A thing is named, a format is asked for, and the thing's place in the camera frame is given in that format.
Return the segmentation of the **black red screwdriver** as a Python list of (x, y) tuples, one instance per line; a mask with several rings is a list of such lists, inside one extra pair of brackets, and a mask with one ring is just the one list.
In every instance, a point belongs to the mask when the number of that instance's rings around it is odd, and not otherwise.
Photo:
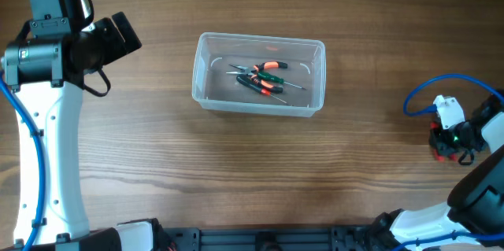
[(277, 96), (272, 94), (272, 92), (270, 90), (267, 90), (263, 86), (258, 86), (257, 84), (255, 84), (248, 76), (239, 75), (239, 76), (236, 76), (236, 80), (240, 84), (242, 84), (243, 86), (248, 87), (251, 90), (254, 90), (255, 92), (257, 92), (259, 94), (275, 98), (276, 100), (283, 102), (285, 105), (288, 105), (288, 103), (286, 101), (284, 101), (283, 99), (278, 98)]

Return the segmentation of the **orange black needle-nose pliers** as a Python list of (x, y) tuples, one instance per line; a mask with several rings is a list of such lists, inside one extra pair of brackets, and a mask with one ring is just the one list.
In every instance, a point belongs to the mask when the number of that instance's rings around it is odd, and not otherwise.
[(284, 80), (278, 76), (274, 76), (267, 72), (268, 69), (287, 69), (288, 64), (280, 61), (268, 61), (259, 65), (254, 65), (252, 67), (245, 67), (242, 65), (230, 64), (233, 68), (237, 68), (236, 72), (228, 72), (232, 75), (247, 75), (252, 80), (252, 82), (264, 88), (271, 93), (280, 94), (283, 92), (282, 87), (274, 86), (274, 83), (283, 84)]

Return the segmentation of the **red handled pruning shears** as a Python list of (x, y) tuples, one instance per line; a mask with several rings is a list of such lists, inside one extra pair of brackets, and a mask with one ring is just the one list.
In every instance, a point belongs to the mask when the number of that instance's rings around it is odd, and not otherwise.
[(454, 136), (448, 130), (443, 130), (440, 122), (430, 123), (428, 144), (432, 148), (434, 158), (437, 161), (445, 161), (446, 158), (455, 161), (459, 149), (454, 144)]

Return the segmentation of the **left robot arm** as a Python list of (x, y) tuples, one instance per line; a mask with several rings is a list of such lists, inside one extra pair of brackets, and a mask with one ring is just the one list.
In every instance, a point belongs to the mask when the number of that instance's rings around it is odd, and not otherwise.
[(15, 250), (171, 250), (156, 219), (92, 230), (80, 189), (78, 130), (88, 74), (138, 50), (119, 12), (95, 20), (91, 0), (30, 0), (32, 17), (6, 47), (1, 91), (20, 138)]

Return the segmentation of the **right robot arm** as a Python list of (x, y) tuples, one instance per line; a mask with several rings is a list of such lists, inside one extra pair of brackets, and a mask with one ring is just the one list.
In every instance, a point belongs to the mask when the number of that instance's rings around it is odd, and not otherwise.
[(365, 236), (368, 250), (427, 250), (442, 245), (503, 246), (503, 91), (491, 94), (470, 119), (453, 97), (435, 98), (429, 144), (436, 157), (474, 162), (489, 149), (450, 192), (447, 200), (410, 211), (398, 209), (376, 218)]

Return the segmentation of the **green handled screwdriver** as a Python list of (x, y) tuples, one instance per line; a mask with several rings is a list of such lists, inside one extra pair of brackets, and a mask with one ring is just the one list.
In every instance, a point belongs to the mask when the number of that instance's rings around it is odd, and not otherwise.
[(286, 80), (284, 80), (284, 79), (282, 79), (282, 78), (280, 78), (278, 76), (274, 76), (272, 74), (269, 74), (267, 72), (259, 72), (258, 73), (258, 77), (260, 79), (263, 79), (263, 80), (266, 80), (266, 81), (269, 81), (269, 82), (280, 83), (280, 84), (287, 84), (289, 86), (293, 86), (293, 87), (297, 87), (299, 89), (305, 90), (305, 87), (301, 87), (299, 85), (295, 85), (293, 83), (289, 83)]

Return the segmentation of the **clear plastic container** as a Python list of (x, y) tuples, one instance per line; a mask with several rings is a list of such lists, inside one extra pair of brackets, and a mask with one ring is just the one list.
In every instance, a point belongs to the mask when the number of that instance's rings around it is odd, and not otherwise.
[(311, 117), (325, 85), (321, 41), (216, 32), (198, 41), (192, 97), (204, 109)]

